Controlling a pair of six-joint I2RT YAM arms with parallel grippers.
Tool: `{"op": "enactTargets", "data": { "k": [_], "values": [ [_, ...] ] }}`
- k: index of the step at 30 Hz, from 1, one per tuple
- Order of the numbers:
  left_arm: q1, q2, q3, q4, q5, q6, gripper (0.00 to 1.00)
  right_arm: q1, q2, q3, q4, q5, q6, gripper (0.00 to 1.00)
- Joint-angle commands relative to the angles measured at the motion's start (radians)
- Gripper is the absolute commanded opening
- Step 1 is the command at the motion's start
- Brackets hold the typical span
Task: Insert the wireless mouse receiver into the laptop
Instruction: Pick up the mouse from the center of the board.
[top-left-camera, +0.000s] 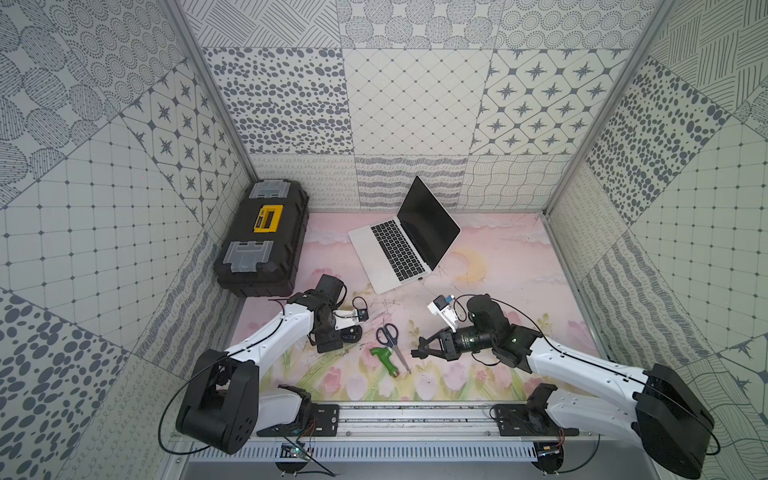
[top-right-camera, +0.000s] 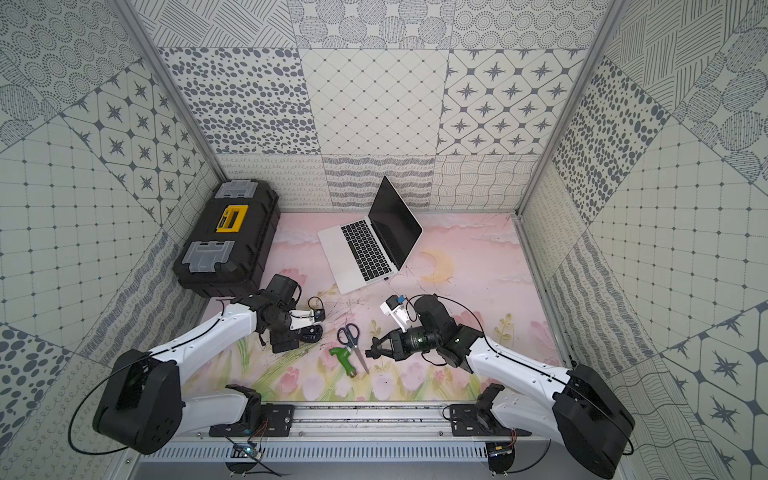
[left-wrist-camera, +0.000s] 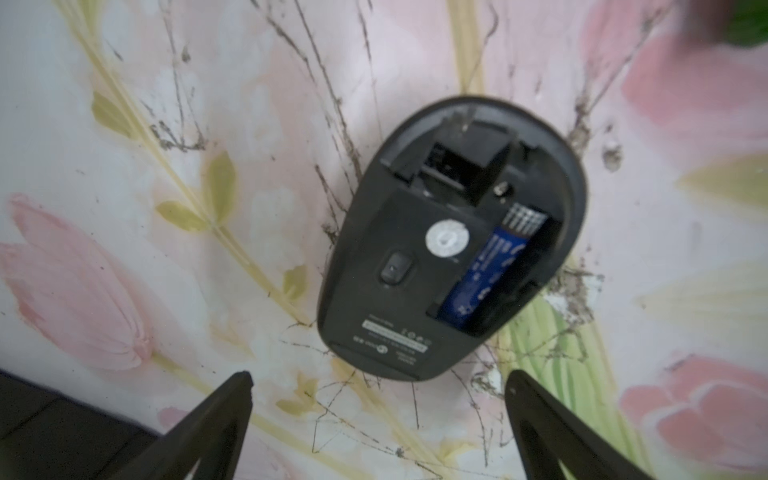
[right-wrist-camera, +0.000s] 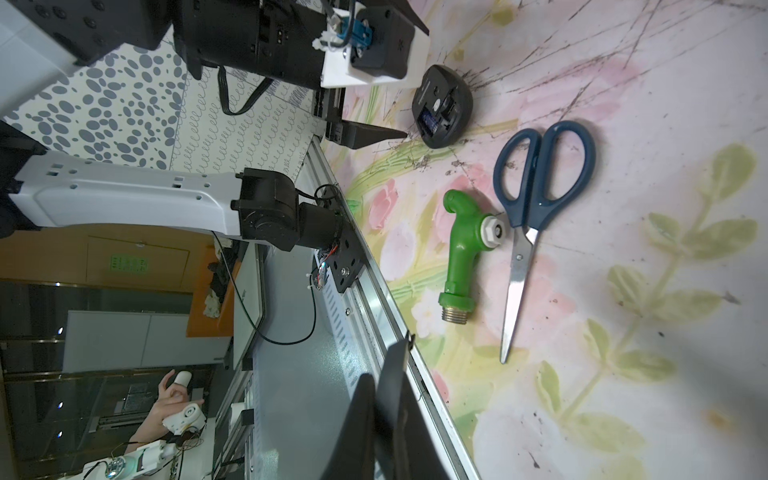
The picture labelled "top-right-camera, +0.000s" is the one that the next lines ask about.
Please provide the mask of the black wireless mouse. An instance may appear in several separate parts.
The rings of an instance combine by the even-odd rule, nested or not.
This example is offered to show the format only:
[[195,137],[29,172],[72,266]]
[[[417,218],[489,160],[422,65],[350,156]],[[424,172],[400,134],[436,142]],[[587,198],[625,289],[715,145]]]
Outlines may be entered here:
[[322,339],[323,333],[323,327],[317,324],[300,329],[297,335],[301,342],[315,344]]

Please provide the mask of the silver laptop with black keyboard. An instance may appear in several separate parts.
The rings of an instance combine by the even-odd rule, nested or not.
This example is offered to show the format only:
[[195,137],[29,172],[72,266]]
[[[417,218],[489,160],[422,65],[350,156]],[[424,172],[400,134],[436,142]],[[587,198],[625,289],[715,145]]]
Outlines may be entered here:
[[387,177],[368,214],[318,233],[340,293],[348,294],[393,277],[404,267],[423,227]]

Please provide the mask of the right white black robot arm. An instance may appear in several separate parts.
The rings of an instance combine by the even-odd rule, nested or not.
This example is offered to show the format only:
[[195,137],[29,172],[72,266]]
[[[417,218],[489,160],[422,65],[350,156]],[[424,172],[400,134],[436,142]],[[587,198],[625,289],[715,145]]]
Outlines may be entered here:
[[491,379],[476,409],[487,427],[522,429],[562,445],[592,474],[613,478],[633,454],[635,421],[601,375],[587,365],[548,365],[490,340],[480,326],[457,322],[446,297],[419,294],[414,302],[392,295],[380,306],[398,325],[373,338],[366,357],[395,361],[435,351],[444,363]]

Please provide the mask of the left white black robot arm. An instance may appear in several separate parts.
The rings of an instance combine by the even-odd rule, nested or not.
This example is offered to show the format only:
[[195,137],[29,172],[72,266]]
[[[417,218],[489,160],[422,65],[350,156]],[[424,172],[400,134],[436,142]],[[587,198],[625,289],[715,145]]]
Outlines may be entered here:
[[266,288],[223,306],[180,337],[120,355],[95,410],[94,431],[142,454],[158,451],[178,434],[208,427],[257,432],[262,414],[256,390],[229,384],[224,394],[186,399],[183,386],[237,341],[270,326],[289,327],[301,292],[296,281],[276,274]]

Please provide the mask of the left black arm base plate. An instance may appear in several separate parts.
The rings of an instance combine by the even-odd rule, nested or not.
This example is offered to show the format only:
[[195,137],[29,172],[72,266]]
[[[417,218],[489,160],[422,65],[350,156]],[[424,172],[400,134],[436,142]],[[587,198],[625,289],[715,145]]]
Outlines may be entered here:
[[246,408],[243,416],[232,424],[211,426],[211,437],[286,438],[293,424],[295,406],[291,404],[259,404]]

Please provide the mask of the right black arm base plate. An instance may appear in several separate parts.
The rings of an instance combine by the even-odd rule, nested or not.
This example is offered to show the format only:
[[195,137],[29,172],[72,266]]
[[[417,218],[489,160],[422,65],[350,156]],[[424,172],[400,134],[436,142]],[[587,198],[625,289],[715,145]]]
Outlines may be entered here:
[[499,423],[489,411],[474,404],[450,404],[442,415],[450,423],[454,437],[511,437],[512,430]]

